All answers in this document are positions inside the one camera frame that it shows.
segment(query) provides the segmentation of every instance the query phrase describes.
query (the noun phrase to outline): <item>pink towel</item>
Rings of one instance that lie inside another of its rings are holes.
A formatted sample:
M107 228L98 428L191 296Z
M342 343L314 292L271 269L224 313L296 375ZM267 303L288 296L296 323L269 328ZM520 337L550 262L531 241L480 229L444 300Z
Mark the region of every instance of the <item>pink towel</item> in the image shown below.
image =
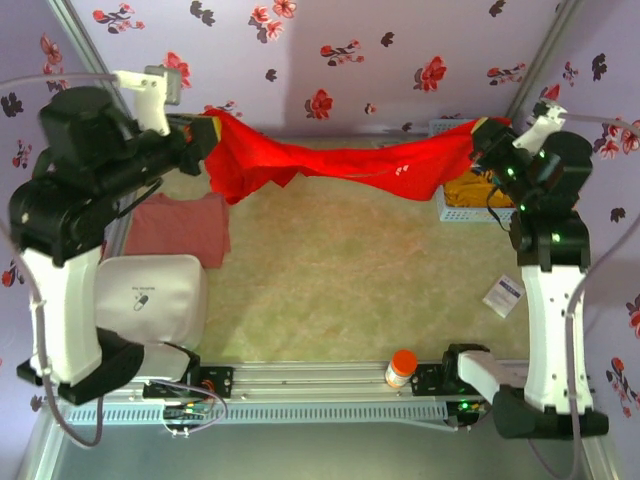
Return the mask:
M224 196L199 200L151 196L133 211L125 255L189 254L204 268L220 268L229 241L229 207Z

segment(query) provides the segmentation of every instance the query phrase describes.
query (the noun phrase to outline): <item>yellow object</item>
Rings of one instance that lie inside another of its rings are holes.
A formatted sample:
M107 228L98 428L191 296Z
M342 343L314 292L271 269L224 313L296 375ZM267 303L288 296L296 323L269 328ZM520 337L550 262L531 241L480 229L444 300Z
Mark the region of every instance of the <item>yellow object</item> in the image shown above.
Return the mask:
M487 196L494 186L489 172L482 175L465 172L455 180L445 183L445 201L450 207L486 207ZM500 190L491 197L490 205L493 208L513 207L511 199Z

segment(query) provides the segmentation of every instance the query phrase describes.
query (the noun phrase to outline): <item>white card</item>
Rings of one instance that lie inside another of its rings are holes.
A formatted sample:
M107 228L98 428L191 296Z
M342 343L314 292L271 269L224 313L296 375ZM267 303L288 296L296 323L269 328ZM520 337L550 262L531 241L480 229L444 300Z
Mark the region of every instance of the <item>white card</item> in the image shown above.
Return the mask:
M503 275L485 295L482 302L502 318L506 318L524 294L524 287Z

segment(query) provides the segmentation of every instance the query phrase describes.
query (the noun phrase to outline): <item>red cloth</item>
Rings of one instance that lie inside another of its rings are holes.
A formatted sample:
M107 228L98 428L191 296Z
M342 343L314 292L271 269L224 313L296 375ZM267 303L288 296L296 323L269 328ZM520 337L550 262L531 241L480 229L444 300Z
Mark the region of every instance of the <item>red cloth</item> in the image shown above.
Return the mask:
M219 117L219 144L205 159L211 188L235 204L269 181L284 187L297 173L365 183L400 197L429 200L436 188L462 175L472 152L469 122L436 137L381 149L312 150L285 145L256 132L226 112ZM507 119L499 119L509 124Z
M231 251L229 206L222 195L173 200L152 195L133 211L125 255L188 254L203 268L220 268Z

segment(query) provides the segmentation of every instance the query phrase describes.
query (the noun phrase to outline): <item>floral wallpaper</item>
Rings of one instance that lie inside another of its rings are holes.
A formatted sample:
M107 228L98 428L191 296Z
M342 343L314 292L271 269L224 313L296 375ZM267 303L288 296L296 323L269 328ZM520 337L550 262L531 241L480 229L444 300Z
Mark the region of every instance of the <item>floral wallpaper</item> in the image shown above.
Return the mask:
M46 3L23 0L3 6L0 16L0 78L82 71L66 34ZM38 110L52 95L72 86L46 81L0 91L0 218L15 189L31 178L35 159L46 147ZM0 478L15 478L29 441L42 390L16 377L32 353L31 315L25 279L0 243Z
M539 97L569 112L623 119L640 126L640 41L632 0L585 2L519 113L523 125ZM589 227L595 261L640 213L640 140L614 125L567 121L593 145L593 173L578 210ZM603 266L585 293L585 355L595 399L608 415L626 476L640 478L640 233Z
M558 0L70 3L108 68L180 69L176 111L233 105L261 132L295 136L503 115Z

